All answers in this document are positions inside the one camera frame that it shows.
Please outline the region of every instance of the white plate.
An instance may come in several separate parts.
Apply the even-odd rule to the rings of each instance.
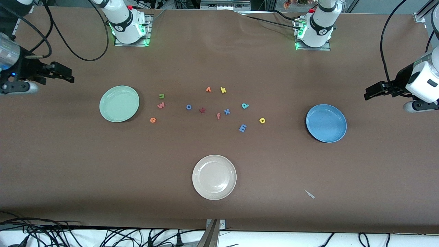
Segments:
[[[110,88],[101,98],[99,110],[110,122],[123,122],[130,119],[139,109],[139,95],[129,86]]]
[[[195,165],[192,183],[202,197],[220,200],[232,193],[236,185],[236,170],[226,157],[209,155]]]

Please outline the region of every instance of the wire bundle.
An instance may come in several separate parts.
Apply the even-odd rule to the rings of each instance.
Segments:
[[[84,61],[87,61],[87,62],[92,62],[92,61],[96,61],[96,60],[102,58],[102,57],[105,55],[105,53],[107,53],[107,50],[108,50],[108,46],[109,46],[109,42],[110,42],[110,41],[109,41],[109,37],[108,37],[107,24],[105,23],[104,18],[102,17],[101,13],[100,13],[99,10],[96,8],[96,6],[91,2],[91,0],[87,0],[87,1],[92,5],[92,7],[96,10],[96,12],[98,13],[99,17],[101,18],[101,21],[102,21],[102,23],[103,23],[103,25],[104,25],[104,28],[105,28],[105,34],[106,34],[106,36],[107,36],[107,44],[106,44],[106,46],[105,46],[105,50],[102,52],[101,55],[99,55],[98,57],[93,58],[93,59],[86,59],[86,58],[83,58],[83,57],[79,56],[77,53],[75,53],[75,52],[71,49],[71,47],[69,46],[69,44],[68,44],[67,41],[65,40],[64,36],[62,35],[61,31],[59,30],[59,28],[58,28],[56,22],[54,21],[53,16],[52,16],[52,13],[51,13],[51,11],[50,11],[50,9],[49,9],[49,6],[47,5],[46,0],[41,0],[41,2],[43,3],[43,6],[44,6],[44,8],[45,8],[47,14],[49,15],[49,18],[50,18],[50,27],[49,27],[49,30],[48,30],[48,32],[47,32],[46,35],[43,35],[43,33],[42,33],[38,28],[36,28],[31,22],[29,22],[27,19],[25,19],[24,17],[22,17],[22,16],[20,16],[19,14],[17,14],[17,13],[16,13],[15,11],[13,11],[12,9],[6,7],[6,6],[5,6],[4,4],[2,4],[1,2],[0,2],[0,7],[4,8],[6,11],[10,12],[11,14],[13,14],[15,17],[17,17],[17,18],[23,20],[26,24],[28,24],[30,27],[32,27],[32,29],[34,29],[34,30],[35,30],[35,31],[41,36],[42,40],[41,40],[36,46],[34,46],[34,47],[30,50],[30,52],[33,52],[34,50],[36,50],[36,49],[37,49],[37,48],[38,48],[43,42],[45,42],[45,43],[47,44],[47,48],[49,49],[49,52],[47,53],[47,55],[42,55],[42,56],[32,56],[32,58],[48,58],[48,57],[50,57],[50,55],[52,55],[52,47],[51,47],[51,45],[50,45],[50,43],[49,43],[49,41],[48,41],[47,39],[48,39],[49,35],[51,34],[53,27],[55,27],[55,29],[56,29],[56,31],[58,32],[59,36],[61,37],[62,41],[64,42],[64,44],[66,45],[66,47],[69,49],[69,51],[70,51],[72,54],[74,54],[77,58],[79,58],[79,59],[81,59],[81,60],[84,60]]]
[[[0,222],[1,225],[11,226],[6,229],[2,229],[0,231],[6,230],[14,230],[14,229],[22,229],[23,233],[27,234],[26,238],[35,239],[38,243],[38,247],[70,247],[70,243],[68,241],[68,236],[74,239],[74,243],[72,246],[84,247],[74,235],[73,230],[78,229],[78,227],[69,225],[69,222],[77,222],[77,221],[54,221],[50,219],[42,219],[42,218],[31,218],[31,217],[19,217],[16,214],[0,211],[0,213],[10,215],[14,218],[5,220]],[[154,242],[158,239],[158,237],[163,234],[165,231],[169,229],[163,229],[159,233],[151,236],[152,231],[155,229],[149,229],[148,239],[143,239],[142,230],[148,230],[147,228],[121,228],[121,229],[109,229],[109,228],[93,228],[87,227],[87,229],[104,229],[107,230],[105,234],[105,238],[102,240],[102,243],[99,247],[108,247],[108,243],[113,241],[114,239],[119,238],[115,241],[111,246],[116,247],[119,243],[125,241],[131,241],[133,247],[159,247],[164,244],[171,244],[173,247],[174,244],[170,242],[170,240],[174,237],[178,237],[181,234],[187,232],[194,231],[202,231],[204,229],[195,229],[188,230],[180,233],[180,231],[165,239],[164,241],[154,244]],[[140,235],[140,241],[136,240],[133,235],[138,233]]]

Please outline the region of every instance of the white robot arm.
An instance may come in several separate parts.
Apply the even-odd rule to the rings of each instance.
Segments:
[[[334,23],[342,12],[339,0],[320,0],[314,13],[304,16],[306,26],[298,38],[309,47],[321,47],[331,38]]]
[[[436,36],[439,36],[438,5],[432,12],[432,24]],[[413,98],[404,104],[403,108],[408,113],[439,110],[439,47],[400,70],[394,80],[388,83],[380,81],[366,88],[364,99],[389,94]]]
[[[107,16],[116,38],[124,44],[132,44],[145,36],[145,14],[128,9],[123,0],[92,0]]]

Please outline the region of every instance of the table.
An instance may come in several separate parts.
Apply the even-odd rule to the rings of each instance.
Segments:
[[[103,51],[92,8],[51,10],[73,50],[86,58]],[[43,8],[27,18],[48,29]],[[0,98],[0,208],[87,225],[196,229],[221,218],[238,230],[438,232],[438,115],[405,113],[402,97],[363,98],[385,80],[386,18],[341,15],[330,52],[296,51],[290,29],[232,11],[166,11],[149,47],[111,46],[97,62],[75,58],[53,33],[44,61],[70,67],[76,82],[48,80],[38,94]],[[40,40],[25,24],[16,35],[25,48]],[[384,44],[391,77],[426,42],[422,24],[395,15]],[[137,90],[140,109],[110,123],[99,100],[121,84]],[[347,118],[337,143],[306,130],[307,111],[321,103]],[[226,108],[231,114],[217,120]],[[237,170],[234,191],[220,201],[203,199],[191,182],[197,161],[210,154]]]

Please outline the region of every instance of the metal frame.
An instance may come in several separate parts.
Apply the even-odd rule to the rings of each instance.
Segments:
[[[425,16],[433,10],[435,5],[439,3],[439,0],[429,0],[420,10],[413,14],[414,21],[416,23],[424,23]]]
[[[201,10],[251,11],[250,0],[201,0]]]
[[[217,247],[218,238],[220,236],[221,220],[215,219],[207,221],[207,229],[204,231],[203,236],[198,242],[197,247]]]
[[[144,27],[146,29],[145,36],[143,36],[138,41],[136,41],[132,44],[124,44],[124,43],[120,42],[113,33],[113,35],[115,37],[114,46],[127,46],[127,47],[147,47],[147,46],[149,46],[149,42],[151,41],[151,32],[152,32],[152,24],[153,24],[153,20],[154,20],[154,15],[145,14],[144,18],[145,18],[145,24],[146,24],[146,26]]]

